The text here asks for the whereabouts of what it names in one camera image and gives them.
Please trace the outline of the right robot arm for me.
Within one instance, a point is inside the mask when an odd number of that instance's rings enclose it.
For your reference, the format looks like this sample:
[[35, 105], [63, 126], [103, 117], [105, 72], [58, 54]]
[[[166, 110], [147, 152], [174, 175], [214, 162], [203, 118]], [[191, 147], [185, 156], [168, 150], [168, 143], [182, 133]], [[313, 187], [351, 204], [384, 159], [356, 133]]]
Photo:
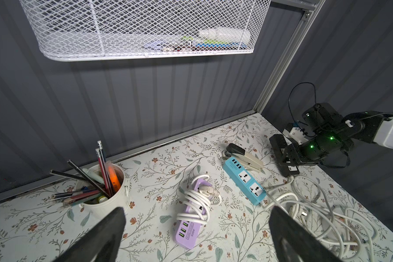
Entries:
[[330, 104], [319, 103], [306, 110], [303, 119], [315, 136], [279, 149], [281, 166], [322, 164], [335, 151], [348, 155], [354, 139], [393, 149], [393, 112], [362, 111], [344, 117]]

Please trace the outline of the teal power strip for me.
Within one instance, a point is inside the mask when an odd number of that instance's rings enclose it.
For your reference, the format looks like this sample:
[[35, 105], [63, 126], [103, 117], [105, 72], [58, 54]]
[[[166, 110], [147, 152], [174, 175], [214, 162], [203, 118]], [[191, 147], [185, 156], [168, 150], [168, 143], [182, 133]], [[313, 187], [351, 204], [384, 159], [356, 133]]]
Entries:
[[234, 157], [227, 159], [224, 171], [253, 205], [259, 205], [266, 197], [265, 189]]

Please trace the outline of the purple power strip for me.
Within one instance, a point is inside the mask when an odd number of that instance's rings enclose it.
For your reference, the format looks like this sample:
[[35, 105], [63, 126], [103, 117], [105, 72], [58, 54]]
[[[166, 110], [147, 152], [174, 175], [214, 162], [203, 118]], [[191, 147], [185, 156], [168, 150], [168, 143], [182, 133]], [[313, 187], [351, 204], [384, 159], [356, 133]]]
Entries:
[[179, 226], [174, 241], [188, 250], [195, 247], [200, 228], [210, 220], [210, 207], [214, 205], [216, 195], [208, 178], [208, 175], [200, 175], [192, 180], [192, 188], [184, 193], [185, 210], [176, 218]]

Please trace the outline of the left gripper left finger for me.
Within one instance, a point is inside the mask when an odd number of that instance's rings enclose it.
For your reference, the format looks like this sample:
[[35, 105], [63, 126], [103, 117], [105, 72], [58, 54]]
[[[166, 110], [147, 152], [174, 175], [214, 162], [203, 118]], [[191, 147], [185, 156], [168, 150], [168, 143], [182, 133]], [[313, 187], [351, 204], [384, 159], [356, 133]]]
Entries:
[[117, 207], [88, 231], [57, 262], [114, 262], [126, 224], [124, 209]]

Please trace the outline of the black power strip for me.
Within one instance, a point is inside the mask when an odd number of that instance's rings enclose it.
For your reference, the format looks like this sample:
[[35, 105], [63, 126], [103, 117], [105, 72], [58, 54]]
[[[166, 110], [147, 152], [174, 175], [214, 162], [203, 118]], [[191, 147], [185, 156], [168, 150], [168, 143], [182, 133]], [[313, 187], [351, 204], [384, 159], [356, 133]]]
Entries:
[[274, 152], [280, 174], [285, 178], [299, 175], [299, 168], [291, 165], [291, 161], [288, 158], [287, 153], [285, 153], [285, 149], [288, 144], [284, 136], [282, 134], [275, 134], [269, 139], [269, 141]]

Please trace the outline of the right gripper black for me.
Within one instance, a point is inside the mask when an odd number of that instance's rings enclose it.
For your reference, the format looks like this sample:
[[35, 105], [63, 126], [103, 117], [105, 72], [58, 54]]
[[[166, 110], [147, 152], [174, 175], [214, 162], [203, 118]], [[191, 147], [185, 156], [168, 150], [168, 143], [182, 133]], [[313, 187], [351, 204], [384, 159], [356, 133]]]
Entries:
[[318, 165], [324, 158], [324, 151], [314, 142], [302, 145], [292, 143], [285, 149], [291, 165]]

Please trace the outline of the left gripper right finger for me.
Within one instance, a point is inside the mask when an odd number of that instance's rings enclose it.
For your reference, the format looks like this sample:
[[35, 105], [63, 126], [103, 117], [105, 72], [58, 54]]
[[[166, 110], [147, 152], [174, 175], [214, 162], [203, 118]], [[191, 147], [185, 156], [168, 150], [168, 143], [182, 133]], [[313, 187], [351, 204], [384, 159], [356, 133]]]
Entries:
[[301, 225], [275, 206], [270, 215], [271, 237], [279, 262], [339, 262]]

